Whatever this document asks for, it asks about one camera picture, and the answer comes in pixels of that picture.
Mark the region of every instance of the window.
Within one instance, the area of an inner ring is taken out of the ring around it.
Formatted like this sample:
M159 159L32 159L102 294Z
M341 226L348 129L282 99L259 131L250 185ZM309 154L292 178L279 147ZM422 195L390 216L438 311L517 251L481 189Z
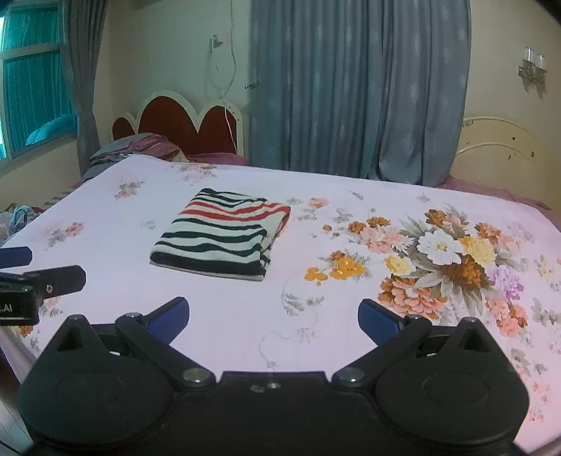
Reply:
M0 124L2 163L76 133L52 0L15 0L0 19Z

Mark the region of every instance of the floral bedsheet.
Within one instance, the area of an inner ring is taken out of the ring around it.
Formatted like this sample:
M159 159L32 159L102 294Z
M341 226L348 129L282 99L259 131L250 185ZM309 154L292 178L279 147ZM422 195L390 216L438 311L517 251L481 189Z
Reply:
M291 206L263 282L150 264L152 245L203 187ZM11 329L35 356L69 314L111 322L184 296L191 319L172 345L217 377L225 370L323 370L330 377L374 347L357 323L359 303L372 298L440 325L480 318L530 395L517 442L530 451L561 435L561 233L528 206L134 156L6 244L17 245L28 245L34 260L13 271L79 264L87 274L82 292L45 301L40 324Z

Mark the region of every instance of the wall sconce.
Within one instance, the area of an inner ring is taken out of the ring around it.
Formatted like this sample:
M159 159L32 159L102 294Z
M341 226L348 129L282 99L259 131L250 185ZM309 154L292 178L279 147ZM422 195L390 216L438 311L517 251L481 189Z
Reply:
M522 65L518 67L518 76L522 78L524 88L528 90L530 85L535 85L538 95L541 97L545 92L545 57L538 54L534 63L534 52L530 48L524 50Z

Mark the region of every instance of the electrical cord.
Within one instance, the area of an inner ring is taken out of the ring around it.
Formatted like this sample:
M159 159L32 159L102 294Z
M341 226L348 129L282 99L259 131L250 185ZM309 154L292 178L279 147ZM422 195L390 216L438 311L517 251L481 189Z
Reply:
M234 52L234 6L233 6L233 0L230 0L230 51L232 54L232 61L234 62L234 73L232 75L232 78L230 79L230 81L228 82L226 89L224 91L221 90L221 87L219 87L217 84L214 84L212 82L212 78L210 77L210 73L209 73L209 80L210 80L210 84L217 90L218 92L218 98L220 98L222 100L222 105L224 106L224 118L226 119L226 125L228 125L228 131L230 132L230 139L232 139L232 144L234 145L234 150L236 151L236 154L238 153L238 147L236 144L236 141L234 141L234 134L232 132L232 127L230 126L230 121L228 120L228 110L226 109L226 100L225 100L225 96L226 94L229 92L230 88L232 87L232 84L234 83L234 79L236 78L236 74L238 72L238 64L236 61L236 54ZM211 44L210 45L210 60L212 60L213 58L213 53L214 53L214 46ZM218 69L218 65L214 65L214 67L216 68L216 72L218 74L218 76L220 76L220 70Z
M16 454L21 454L19 451L17 451L16 449L12 448L11 446L9 446L7 443L4 443L2 440L0 440L0 445L5 446L8 450L10 450L13 453Z

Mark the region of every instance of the red headboard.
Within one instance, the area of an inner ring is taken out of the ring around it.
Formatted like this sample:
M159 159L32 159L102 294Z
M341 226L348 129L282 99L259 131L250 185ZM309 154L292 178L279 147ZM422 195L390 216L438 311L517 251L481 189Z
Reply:
M129 113L117 118L111 133L113 140L136 133L164 135L185 155L237 151L243 156L241 113L229 102L224 108L222 100L207 104L197 114L181 95L156 92L144 101L136 118Z

